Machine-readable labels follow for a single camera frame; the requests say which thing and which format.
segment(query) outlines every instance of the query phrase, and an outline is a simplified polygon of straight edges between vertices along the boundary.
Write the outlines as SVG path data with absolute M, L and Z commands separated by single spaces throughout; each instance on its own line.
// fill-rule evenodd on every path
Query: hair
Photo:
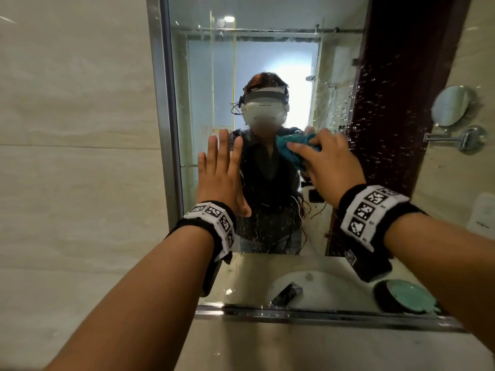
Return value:
M 244 93 L 267 87 L 288 87 L 287 83 L 280 79 L 275 73 L 263 72 L 253 76 L 243 88 Z

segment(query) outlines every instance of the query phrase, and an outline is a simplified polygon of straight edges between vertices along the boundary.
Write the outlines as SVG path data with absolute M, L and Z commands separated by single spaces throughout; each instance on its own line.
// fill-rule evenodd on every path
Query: teal towel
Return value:
M 277 149 L 280 153 L 280 155 L 282 157 L 284 157 L 285 159 L 287 159 L 288 161 L 290 161 L 292 164 L 294 164 L 294 166 L 303 171 L 305 168 L 304 168 L 304 159 L 292 152 L 290 149 L 287 148 L 287 142 L 294 142 L 294 143 L 301 143 L 301 144 L 307 144 L 309 146 L 311 146 L 314 150 L 316 151 L 321 151 L 321 146 L 314 146 L 312 144 L 309 144 L 309 141 L 312 140 L 314 137 L 316 136 L 316 134 L 308 134 L 308 135 L 304 135 L 300 132 L 296 132 L 294 134 L 291 134 L 289 136 L 283 136 L 283 137 L 280 137 L 280 136 L 276 136 L 275 137 L 275 144 L 277 146 Z

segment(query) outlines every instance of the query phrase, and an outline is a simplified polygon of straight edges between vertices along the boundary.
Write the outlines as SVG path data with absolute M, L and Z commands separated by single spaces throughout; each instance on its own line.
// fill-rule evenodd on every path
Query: sink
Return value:
M 302 287 L 302 294 L 288 304 L 289 308 L 380 312 L 371 286 L 359 286 L 320 271 L 297 271 L 279 277 L 271 284 L 267 301 L 270 302 L 291 282 Z

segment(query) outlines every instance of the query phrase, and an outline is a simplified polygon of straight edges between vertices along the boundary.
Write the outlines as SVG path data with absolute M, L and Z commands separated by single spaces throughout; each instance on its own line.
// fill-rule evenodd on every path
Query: magnifying mirror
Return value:
M 438 126 L 452 126 L 466 114 L 469 106 L 469 91 L 464 86 L 445 88 L 432 106 L 432 119 Z

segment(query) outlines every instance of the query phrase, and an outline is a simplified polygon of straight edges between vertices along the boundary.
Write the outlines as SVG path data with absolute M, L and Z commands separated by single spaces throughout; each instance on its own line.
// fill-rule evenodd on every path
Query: person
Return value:
M 285 128 L 288 86 L 275 73 L 259 73 L 244 87 L 237 106 L 246 130 L 234 130 L 231 140 L 243 139 L 239 190 L 247 214 L 237 218 L 241 251 L 298 254 L 302 242 L 300 175 L 275 146 L 275 136 L 302 132 Z
M 198 158 L 197 201 L 214 200 L 239 213 L 242 138 L 229 159 L 229 135 L 220 130 Z M 316 189 L 337 207 L 345 193 L 366 182 L 344 136 L 322 130 L 312 143 L 288 147 L 306 159 Z M 422 213 L 392 223 L 385 246 L 411 270 L 465 328 L 495 351 L 495 241 Z M 214 237 L 200 226 L 171 233 L 125 275 L 77 328 L 46 367 L 59 370 L 135 370 L 175 367 L 205 271 Z

